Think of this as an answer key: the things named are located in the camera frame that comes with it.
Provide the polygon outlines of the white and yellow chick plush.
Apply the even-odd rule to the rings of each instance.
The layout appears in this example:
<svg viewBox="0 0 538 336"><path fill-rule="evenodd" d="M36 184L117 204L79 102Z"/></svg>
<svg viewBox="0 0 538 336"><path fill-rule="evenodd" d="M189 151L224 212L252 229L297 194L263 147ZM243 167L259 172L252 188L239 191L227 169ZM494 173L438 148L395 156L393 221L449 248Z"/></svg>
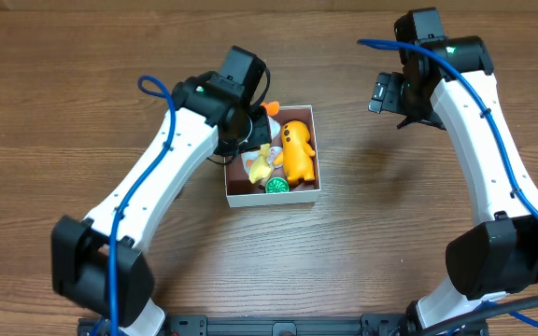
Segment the white and yellow chick plush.
<svg viewBox="0 0 538 336"><path fill-rule="evenodd" d="M274 166L268 162L270 155L270 147L272 141L279 135L281 126L275 120L275 116L279 113L279 101L270 103L262 103L265 108L270 126L271 138L267 144L261 145L261 148L256 151L246 152L241 155L243 168L248 175L248 180L251 184L256 184L270 177L274 170Z"/></svg>

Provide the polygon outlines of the orange dog figurine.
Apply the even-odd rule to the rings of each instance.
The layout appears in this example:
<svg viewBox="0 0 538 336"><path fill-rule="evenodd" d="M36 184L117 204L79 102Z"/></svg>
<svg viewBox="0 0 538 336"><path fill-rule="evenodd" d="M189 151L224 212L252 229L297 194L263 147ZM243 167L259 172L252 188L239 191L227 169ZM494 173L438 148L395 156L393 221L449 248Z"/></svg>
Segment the orange dog figurine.
<svg viewBox="0 0 538 336"><path fill-rule="evenodd" d="M290 185L314 181L316 151L310 145L310 131L306 124L299 120L287 122L282 127L281 140L282 151L273 160L273 165L282 166Z"/></svg>

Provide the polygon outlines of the green round toy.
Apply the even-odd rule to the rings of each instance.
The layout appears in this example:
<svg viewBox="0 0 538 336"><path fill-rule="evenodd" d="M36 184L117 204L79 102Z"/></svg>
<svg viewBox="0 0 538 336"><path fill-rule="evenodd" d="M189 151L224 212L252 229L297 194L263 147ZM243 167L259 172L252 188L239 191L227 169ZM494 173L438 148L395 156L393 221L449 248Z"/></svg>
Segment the green round toy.
<svg viewBox="0 0 538 336"><path fill-rule="evenodd" d="M271 177L264 186L266 193L286 193L290 191L288 181L283 177Z"/></svg>

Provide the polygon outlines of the small wooden rattle drum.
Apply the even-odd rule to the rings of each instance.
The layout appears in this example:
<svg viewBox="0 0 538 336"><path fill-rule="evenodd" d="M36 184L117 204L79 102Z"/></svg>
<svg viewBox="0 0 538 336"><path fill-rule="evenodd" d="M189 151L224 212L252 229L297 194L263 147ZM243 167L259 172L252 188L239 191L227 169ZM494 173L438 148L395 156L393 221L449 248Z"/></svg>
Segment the small wooden rattle drum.
<svg viewBox="0 0 538 336"><path fill-rule="evenodd" d="M270 163L270 164L273 164L275 159L278 157L278 155L282 152L283 148L282 147L278 147L278 146L275 146L275 147L270 147L269 149L269 155L267 156L267 161Z"/></svg>

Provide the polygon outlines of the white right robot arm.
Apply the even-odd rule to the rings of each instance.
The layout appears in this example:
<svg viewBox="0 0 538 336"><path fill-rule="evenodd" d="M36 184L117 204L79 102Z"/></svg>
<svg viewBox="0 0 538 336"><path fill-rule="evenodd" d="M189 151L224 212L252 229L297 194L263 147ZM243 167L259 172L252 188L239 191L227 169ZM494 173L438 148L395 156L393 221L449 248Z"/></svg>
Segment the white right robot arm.
<svg viewBox="0 0 538 336"><path fill-rule="evenodd" d="M371 39L396 50L403 69L381 74L369 108L403 116L403 124L448 133L463 172L473 227L446 248L446 277L413 302L403 334L458 335L486 309L538 283L538 188L505 122L497 80L483 41L443 36L408 42Z"/></svg>

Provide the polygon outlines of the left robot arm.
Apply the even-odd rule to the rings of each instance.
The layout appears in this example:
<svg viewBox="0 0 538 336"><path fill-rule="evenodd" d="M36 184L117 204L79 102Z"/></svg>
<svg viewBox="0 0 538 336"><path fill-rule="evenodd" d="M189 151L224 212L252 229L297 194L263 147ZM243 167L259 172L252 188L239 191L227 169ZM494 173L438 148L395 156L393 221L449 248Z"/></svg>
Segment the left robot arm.
<svg viewBox="0 0 538 336"><path fill-rule="evenodd" d="M63 216L51 232L53 290L99 314L111 335L156 335L165 311L154 303L145 254L179 192L212 155L231 163L270 139L270 121L252 98L264 66L224 67L168 90L144 75L138 88L167 102L159 131L117 187L81 220Z"/></svg>

